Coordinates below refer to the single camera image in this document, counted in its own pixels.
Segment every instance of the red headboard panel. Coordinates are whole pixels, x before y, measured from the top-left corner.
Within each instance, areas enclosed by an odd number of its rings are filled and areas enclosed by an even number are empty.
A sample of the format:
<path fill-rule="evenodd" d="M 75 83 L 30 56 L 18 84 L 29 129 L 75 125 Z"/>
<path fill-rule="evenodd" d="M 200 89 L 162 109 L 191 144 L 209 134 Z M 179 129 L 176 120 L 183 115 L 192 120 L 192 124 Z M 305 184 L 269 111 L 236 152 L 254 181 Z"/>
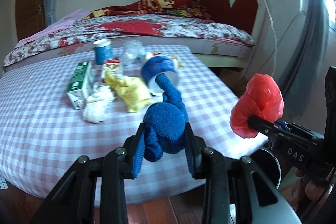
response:
<path fill-rule="evenodd" d="M 199 3 L 207 9 L 213 21 L 252 33 L 258 11 L 257 0 L 236 0 L 232 7 L 230 0 L 199 0 Z"/>

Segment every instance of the bright window light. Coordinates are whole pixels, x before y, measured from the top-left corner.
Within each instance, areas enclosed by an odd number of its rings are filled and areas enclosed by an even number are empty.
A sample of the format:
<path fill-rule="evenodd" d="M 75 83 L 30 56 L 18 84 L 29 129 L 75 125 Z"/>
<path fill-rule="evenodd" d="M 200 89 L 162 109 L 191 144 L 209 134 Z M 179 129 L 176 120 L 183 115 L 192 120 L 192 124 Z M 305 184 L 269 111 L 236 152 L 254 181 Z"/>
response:
<path fill-rule="evenodd" d="M 333 22 L 336 21 L 336 5 L 334 0 L 326 0 L 329 12 L 329 19 Z"/>

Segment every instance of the blue cloth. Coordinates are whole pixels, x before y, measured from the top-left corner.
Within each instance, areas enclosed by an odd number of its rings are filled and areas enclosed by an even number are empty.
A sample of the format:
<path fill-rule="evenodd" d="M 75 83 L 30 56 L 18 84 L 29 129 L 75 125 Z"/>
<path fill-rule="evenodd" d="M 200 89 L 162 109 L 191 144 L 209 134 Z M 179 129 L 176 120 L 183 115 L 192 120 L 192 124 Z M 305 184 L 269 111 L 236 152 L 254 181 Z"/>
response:
<path fill-rule="evenodd" d="M 144 157 L 148 161 L 158 161 L 163 152 L 179 153 L 184 148 L 184 127 L 189 121 L 181 92 L 169 78 L 162 73 L 155 82 L 164 93 L 163 102 L 151 105 L 143 118 L 146 124 Z"/>

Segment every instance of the red blanket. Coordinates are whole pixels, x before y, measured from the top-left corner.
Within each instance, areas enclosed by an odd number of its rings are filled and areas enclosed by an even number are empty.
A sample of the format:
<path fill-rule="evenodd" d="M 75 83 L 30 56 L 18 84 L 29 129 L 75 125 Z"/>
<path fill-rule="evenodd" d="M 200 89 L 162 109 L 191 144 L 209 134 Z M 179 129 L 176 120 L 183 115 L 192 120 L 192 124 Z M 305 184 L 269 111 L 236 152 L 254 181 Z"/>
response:
<path fill-rule="evenodd" d="M 203 6 L 193 0 L 140 0 L 126 6 L 110 6 L 91 12 L 83 20 L 101 16 L 159 14 L 209 19 Z"/>

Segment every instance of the floral bedsheet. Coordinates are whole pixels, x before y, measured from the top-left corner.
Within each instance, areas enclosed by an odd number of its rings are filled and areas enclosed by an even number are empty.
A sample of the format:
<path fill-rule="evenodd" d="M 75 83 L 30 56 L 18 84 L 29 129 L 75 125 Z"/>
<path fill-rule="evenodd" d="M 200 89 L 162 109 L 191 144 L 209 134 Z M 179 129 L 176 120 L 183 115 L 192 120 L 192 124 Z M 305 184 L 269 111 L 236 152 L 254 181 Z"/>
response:
<path fill-rule="evenodd" d="M 6 56 L 4 67 L 52 49 L 127 34 L 204 39 L 227 38 L 246 45 L 255 45 L 253 38 L 247 32 L 212 20 L 152 14 L 105 16 L 79 21 L 70 29 L 46 35 L 14 49 Z"/>

